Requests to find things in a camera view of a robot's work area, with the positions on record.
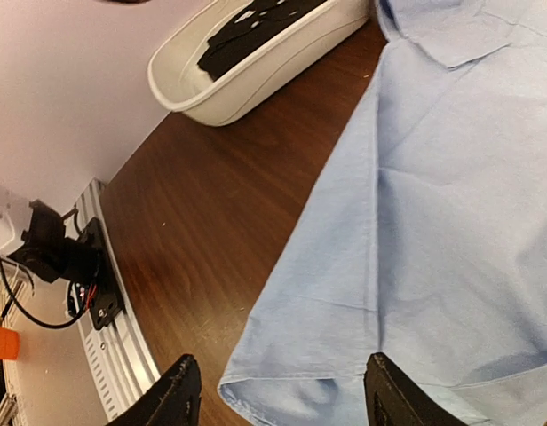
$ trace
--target white plastic bin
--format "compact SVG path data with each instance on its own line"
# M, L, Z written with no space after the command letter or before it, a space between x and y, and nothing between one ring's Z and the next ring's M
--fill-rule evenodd
M157 100L209 126L248 113L358 29L369 0L327 0L213 82L197 62L215 35L248 0L215 0L157 50L148 79Z

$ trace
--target folded shirt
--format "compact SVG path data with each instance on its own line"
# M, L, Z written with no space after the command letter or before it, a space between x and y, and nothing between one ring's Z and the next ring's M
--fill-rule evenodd
M218 391L253 424L365 425L383 351L468 424L542 425L547 1L378 18L390 42Z

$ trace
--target wooden table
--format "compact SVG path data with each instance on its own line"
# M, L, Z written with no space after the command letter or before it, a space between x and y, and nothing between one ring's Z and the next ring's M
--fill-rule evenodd
M225 128L170 115L102 195L157 366L200 363L202 426L245 424L218 380L383 47L367 25Z

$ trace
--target blue cloth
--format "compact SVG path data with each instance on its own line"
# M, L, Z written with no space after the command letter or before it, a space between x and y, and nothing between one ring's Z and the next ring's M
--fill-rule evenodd
M547 1L387 3L390 42L218 391L253 424L365 425L384 351L468 424L542 425Z

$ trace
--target orange object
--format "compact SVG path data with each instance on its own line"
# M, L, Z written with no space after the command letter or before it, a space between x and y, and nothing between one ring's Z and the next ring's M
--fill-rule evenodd
M0 327L0 359L17 359L19 356L19 334Z

